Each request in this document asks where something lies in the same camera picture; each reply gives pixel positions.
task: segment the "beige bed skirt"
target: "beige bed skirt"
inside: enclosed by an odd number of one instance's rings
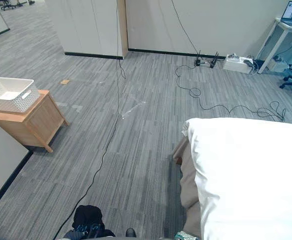
[[[183,231],[193,236],[201,237],[200,234],[200,205],[198,190],[195,183],[196,170],[191,159],[191,148],[188,138],[183,137],[174,149],[174,162],[180,164],[182,178],[181,185],[181,205],[187,211],[187,220]]]

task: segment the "sneaker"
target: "sneaker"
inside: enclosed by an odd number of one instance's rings
[[[127,231],[126,231],[126,237],[128,238],[136,238],[137,235],[136,235],[136,232],[133,228],[128,228]]]

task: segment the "basket handle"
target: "basket handle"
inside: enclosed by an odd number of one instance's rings
[[[25,99],[30,93],[31,90],[29,89],[23,96],[21,96],[21,99]]]

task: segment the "black baseboard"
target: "black baseboard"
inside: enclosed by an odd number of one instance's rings
[[[124,59],[122,56],[111,56],[111,55],[99,55],[99,54],[89,54],[89,53],[80,53],[80,52],[70,52],[65,51],[65,55],[69,56],[80,56],[80,57],[91,57],[91,58],[102,58],[102,59]]]
[[[22,159],[22,161],[18,164],[18,166],[16,167],[16,169],[12,172],[12,174],[10,175],[10,177],[7,179],[7,181],[1,187],[1,189],[0,189],[0,199],[5,194],[5,192],[7,191],[8,187],[11,185],[11,183],[14,181],[14,179],[17,177],[17,175],[20,172],[20,170],[24,167],[24,165],[26,164],[26,162],[29,160],[29,158],[32,155],[32,153],[33,153],[32,151],[28,151],[28,153],[26,154],[26,156]]]
[[[5,32],[7,32],[7,31],[9,31],[9,30],[10,30],[10,28],[7,28],[7,29],[5,29],[4,31],[1,31],[1,32],[0,32],[0,35],[3,34],[3,33],[5,33]]]
[[[185,53],[185,52],[174,52],[174,51],[154,51],[154,50],[145,50],[145,49],[135,49],[135,48],[128,48],[129,51],[133,52],[143,52],[143,53],[153,53],[153,54],[170,54],[170,55],[182,55],[182,56],[190,56],[196,57],[197,54],[195,53]],[[214,55],[205,55],[199,54],[200,57],[203,58],[214,58]],[[225,56],[218,56],[218,59],[225,59]]]

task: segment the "wooden nightstand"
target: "wooden nightstand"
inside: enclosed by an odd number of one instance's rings
[[[0,111],[0,127],[27,146],[44,147],[52,153],[48,145],[62,124],[69,125],[61,114],[48,90],[38,90],[40,97],[24,113]]]

